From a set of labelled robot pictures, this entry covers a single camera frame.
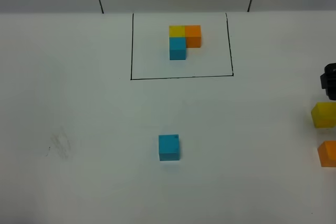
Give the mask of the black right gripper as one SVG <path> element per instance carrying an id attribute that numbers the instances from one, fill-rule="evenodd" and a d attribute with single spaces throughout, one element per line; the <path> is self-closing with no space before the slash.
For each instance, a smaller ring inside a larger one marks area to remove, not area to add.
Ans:
<path id="1" fill-rule="evenodd" d="M 325 66 L 324 73 L 320 76 L 321 87 L 332 101 L 336 100 L 336 63 Z"/>

